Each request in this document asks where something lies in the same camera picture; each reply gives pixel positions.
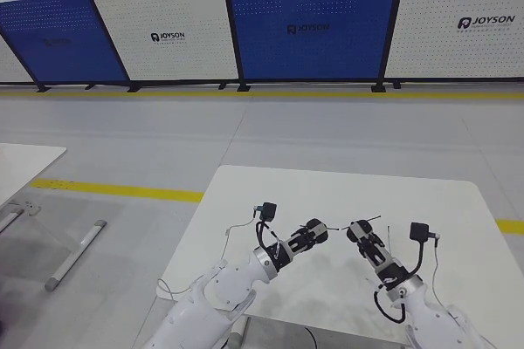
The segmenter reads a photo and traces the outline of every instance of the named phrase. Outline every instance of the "black cable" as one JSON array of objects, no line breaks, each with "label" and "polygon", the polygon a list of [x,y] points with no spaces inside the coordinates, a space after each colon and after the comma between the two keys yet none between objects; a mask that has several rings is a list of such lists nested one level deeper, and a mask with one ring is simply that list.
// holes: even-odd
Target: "black cable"
[{"label": "black cable", "polygon": [[308,331],[308,334],[310,334],[311,337],[313,338],[314,349],[318,349],[318,345],[316,344],[316,339],[314,338],[314,335],[313,335],[313,333],[311,332],[311,330],[309,330],[307,327],[305,327],[305,330],[307,330],[307,331]]},{"label": "black cable", "polygon": [[419,259],[417,260],[417,266],[410,272],[410,274],[404,279],[408,280],[410,277],[413,277],[419,268],[421,268],[421,263],[423,262],[423,250],[424,250],[424,243],[419,243]]},{"label": "black cable", "polygon": [[402,303],[402,317],[400,319],[398,318],[392,318],[389,314],[384,311],[384,309],[381,307],[381,305],[378,303],[378,291],[375,291],[375,294],[373,295],[373,298],[375,299],[375,305],[378,308],[378,310],[381,312],[381,314],[387,318],[388,320],[396,323],[396,324],[402,324],[403,321],[405,321],[405,304]]},{"label": "black cable", "polygon": [[260,221],[256,223],[256,237],[259,240],[259,245],[262,248],[262,250],[265,251],[265,253],[272,259],[273,262],[275,262],[275,258],[270,252],[270,250],[265,246],[264,241],[262,240],[262,233],[264,232],[264,228],[268,228],[268,231],[270,231],[270,234],[272,234],[276,239],[278,237],[276,236],[276,233],[274,233],[270,227],[265,223],[265,221]]}]

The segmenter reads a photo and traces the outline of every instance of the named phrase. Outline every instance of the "yellow floor line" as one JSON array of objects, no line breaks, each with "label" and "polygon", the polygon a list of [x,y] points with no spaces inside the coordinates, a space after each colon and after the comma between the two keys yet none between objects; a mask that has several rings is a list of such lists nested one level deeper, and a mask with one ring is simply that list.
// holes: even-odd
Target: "yellow floor line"
[{"label": "yellow floor line", "polygon": [[325,91],[157,91],[157,92],[0,92],[0,97],[77,97],[77,98],[142,98],[142,97],[285,97],[342,99],[524,99],[524,92],[325,92]]},{"label": "yellow floor line", "polygon": [[[87,183],[82,181],[61,181],[39,178],[31,183],[34,188],[70,190],[85,193],[133,196],[148,199],[171,200],[177,202],[200,202],[203,193],[187,190],[130,187],[113,184]],[[523,221],[498,219],[497,225],[503,233],[524,235]]]},{"label": "yellow floor line", "polygon": [[148,199],[172,200],[177,202],[200,202],[203,193],[187,190],[129,187],[113,184],[86,183],[82,181],[60,181],[39,178],[31,183],[34,188],[70,190],[85,193],[144,197]]},{"label": "yellow floor line", "polygon": [[498,219],[497,225],[503,233],[524,235],[523,221],[509,221],[507,219]]}]

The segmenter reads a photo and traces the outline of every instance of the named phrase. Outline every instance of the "white table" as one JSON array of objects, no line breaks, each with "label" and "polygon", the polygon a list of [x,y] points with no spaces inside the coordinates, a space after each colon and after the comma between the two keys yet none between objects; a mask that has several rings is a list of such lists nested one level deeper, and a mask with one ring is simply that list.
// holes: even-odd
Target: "white table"
[{"label": "white table", "polygon": [[[65,152],[65,147],[0,143],[0,209]],[[32,202],[20,202],[20,207],[28,209],[30,216],[36,215],[40,210],[40,207]],[[0,222],[0,233],[23,212],[23,209],[18,208],[9,213]],[[71,251],[70,256],[46,283],[45,288],[48,291],[56,288],[62,277],[70,270],[105,224],[104,221],[96,222],[81,242],[74,241],[62,232],[48,231]]]},{"label": "white table", "polygon": [[[372,222],[375,232],[386,242],[390,226],[392,254],[408,270],[418,251],[409,239],[410,223],[428,223],[441,235],[436,284],[441,300],[462,309],[499,349],[524,349],[524,277],[478,188],[466,181],[220,167],[162,276],[171,289],[186,288],[217,262],[225,230],[248,222],[252,206],[263,202],[277,203],[270,225],[284,240],[313,217],[340,228],[382,215]],[[256,284],[258,295],[246,314],[407,344],[403,326],[389,322],[375,307],[378,278],[369,263],[345,230],[329,234],[269,285]],[[253,225],[234,229],[225,259],[244,263],[257,246]],[[431,242],[419,271],[429,285],[434,267]],[[159,289],[157,295],[168,297]],[[219,303],[210,289],[206,297]],[[384,295],[381,300],[389,304]]]}]

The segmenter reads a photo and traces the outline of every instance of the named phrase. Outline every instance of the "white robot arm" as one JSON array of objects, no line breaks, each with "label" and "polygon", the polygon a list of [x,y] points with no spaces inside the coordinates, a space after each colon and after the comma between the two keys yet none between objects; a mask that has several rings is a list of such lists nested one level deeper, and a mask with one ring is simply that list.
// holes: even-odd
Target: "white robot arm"
[{"label": "white robot arm", "polygon": [[423,261],[424,243],[437,234],[429,232],[427,224],[413,222],[410,239],[419,242],[419,260],[412,271],[407,271],[396,258],[384,248],[384,243],[374,232],[369,221],[352,222],[348,228],[348,239],[357,243],[359,252],[375,268],[382,283],[379,290],[385,288],[393,306],[402,310],[400,319],[386,314],[378,302],[375,291],[375,303],[379,311],[389,320],[402,324],[406,312],[410,314],[410,323],[406,325],[406,335],[415,349],[491,349],[491,344],[475,330],[465,314],[455,306],[429,305],[425,302],[427,285],[417,271]]},{"label": "white robot arm", "polygon": [[[252,284],[255,281],[269,284],[283,267],[293,261],[293,257],[328,239],[326,225],[312,219],[287,241],[279,240],[266,247],[261,235],[267,228],[265,223],[275,215],[275,205],[265,203],[260,211],[260,222],[257,223],[260,246],[251,252],[249,263],[230,266],[221,260],[214,265],[173,306],[143,349],[211,349],[254,301],[256,291]],[[219,301],[234,306],[227,315],[217,311],[204,295],[206,285],[211,282]]]}]

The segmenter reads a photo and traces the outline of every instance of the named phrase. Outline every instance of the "gray floor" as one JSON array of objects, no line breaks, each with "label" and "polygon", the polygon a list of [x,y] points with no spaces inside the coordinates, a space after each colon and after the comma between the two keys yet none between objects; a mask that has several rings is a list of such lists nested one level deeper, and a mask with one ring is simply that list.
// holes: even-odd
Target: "gray floor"
[{"label": "gray floor", "polygon": [[[44,177],[141,187],[203,191],[221,164],[467,180],[496,218],[524,220],[524,100],[0,98],[0,141],[68,147]],[[155,279],[196,205],[24,194],[44,210],[0,236],[0,348],[139,347],[170,307]],[[109,225],[47,293],[67,252],[44,229],[82,236],[97,219]],[[524,273],[524,236],[505,238]],[[393,347],[314,334],[326,348]],[[303,328],[261,320],[245,342],[311,345]]]}]

